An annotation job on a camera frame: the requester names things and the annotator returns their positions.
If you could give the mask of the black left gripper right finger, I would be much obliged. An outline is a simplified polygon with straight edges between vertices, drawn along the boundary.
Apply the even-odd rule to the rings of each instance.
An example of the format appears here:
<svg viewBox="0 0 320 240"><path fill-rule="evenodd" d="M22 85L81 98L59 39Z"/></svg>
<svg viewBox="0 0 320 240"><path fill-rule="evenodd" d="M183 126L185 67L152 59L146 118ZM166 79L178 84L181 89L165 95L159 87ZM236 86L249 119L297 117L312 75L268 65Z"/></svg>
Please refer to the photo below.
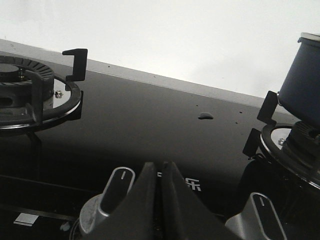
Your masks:
<svg viewBox="0 0 320 240"><path fill-rule="evenodd" d="M238 240L187 186L174 162L163 165L161 192L167 240Z"/></svg>

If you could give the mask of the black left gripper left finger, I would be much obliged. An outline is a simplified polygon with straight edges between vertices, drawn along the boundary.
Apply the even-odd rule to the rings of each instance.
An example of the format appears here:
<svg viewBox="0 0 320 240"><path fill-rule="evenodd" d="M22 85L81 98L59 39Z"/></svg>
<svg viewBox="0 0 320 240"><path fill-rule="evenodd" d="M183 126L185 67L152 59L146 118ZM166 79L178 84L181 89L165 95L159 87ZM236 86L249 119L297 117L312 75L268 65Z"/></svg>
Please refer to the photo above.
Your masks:
<svg viewBox="0 0 320 240"><path fill-rule="evenodd" d="M151 240L157 171L146 162L135 174L131 190L112 214L97 225L84 240Z"/></svg>

